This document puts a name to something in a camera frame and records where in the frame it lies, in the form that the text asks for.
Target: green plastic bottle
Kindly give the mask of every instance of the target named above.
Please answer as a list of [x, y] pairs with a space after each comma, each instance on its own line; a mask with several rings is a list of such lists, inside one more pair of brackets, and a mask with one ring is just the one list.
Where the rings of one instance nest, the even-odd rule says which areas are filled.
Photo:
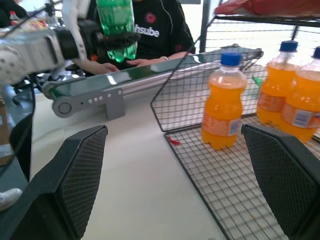
[[[96, 0], [96, 5], [105, 36], [134, 32], [135, 17], [132, 0]], [[125, 58], [134, 60], [136, 53], [136, 42], [124, 49], [107, 52], [109, 58], [118, 63], [122, 63]]]

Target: wire basket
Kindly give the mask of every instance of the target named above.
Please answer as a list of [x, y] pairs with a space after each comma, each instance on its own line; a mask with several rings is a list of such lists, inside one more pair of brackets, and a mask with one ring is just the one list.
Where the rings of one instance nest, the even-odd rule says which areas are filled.
[[[218, 69], [223, 52], [242, 53], [240, 69], [248, 80], [241, 96], [243, 122], [259, 124], [256, 107], [267, 62], [279, 54], [282, 41], [293, 39], [299, 43], [301, 64], [311, 62], [320, 45], [320, 28], [315, 26], [319, 19], [216, 16], [197, 40], [205, 36], [201, 59], [182, 59], [151, 102], [165, 139], [228, 240], [288, 237], [259, 189], [244, 138], [239, 136], [234, 146], [220, 151], [202, 142], [208, 77]], [[188, 63], [187, 58], [197, 63]], [[320, 159], [319, 143], [311, 144], [307, 147]]]

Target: robotic arm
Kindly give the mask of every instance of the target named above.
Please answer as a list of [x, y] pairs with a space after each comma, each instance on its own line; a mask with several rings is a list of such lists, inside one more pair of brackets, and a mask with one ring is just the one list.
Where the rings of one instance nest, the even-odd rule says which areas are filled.
[[24, 75], [52, 71], [66, 60], [105, 57], [107, 51], [128, 47], [140, 35], [126, 32], [104, 36], [101, 27], [87, 15], [91, 0], [64, 0], [65, 27], [24, 32], [0, 39], [0, 86], [19, 83]]

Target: hand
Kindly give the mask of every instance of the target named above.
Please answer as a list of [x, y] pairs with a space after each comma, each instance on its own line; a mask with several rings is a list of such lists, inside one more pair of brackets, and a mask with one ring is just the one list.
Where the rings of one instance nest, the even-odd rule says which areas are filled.
[[151, 60], [139, 58], [139, 59], [136, 59], [136, 60], [127, 61], [127, 63], [131, 64], [131, 65], [135, 65], [137, 67], [142, 67], [142, 66], [147, 66], [147, 65], [151, 65], [151, 64], [162, 63], [162, 62], [165, 62], [165, 61], [166, 60], [162, 59], [162, 58], [155, 58], [155, 59], [151, 59]]
[[103, 75], [113, 72], [118, 72], [119, 69], [111, 63], [100, 64], [96, 61], [91, 61], [90, 64], [86, 67], [86, 71], [94, 75]]

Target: white tabletop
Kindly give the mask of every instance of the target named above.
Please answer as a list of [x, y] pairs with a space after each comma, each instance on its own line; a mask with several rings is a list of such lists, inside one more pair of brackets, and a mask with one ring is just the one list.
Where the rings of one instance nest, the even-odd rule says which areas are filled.
[[32, 174], [64, 139], [106, 125], [99, 190], [84, 240], [222, 240], [210, 215], [164, 139], [150, 108], [155, 90], [127, 97], [126, 116], [107, 122], [102, 108], [62, 119], [37, 97]]

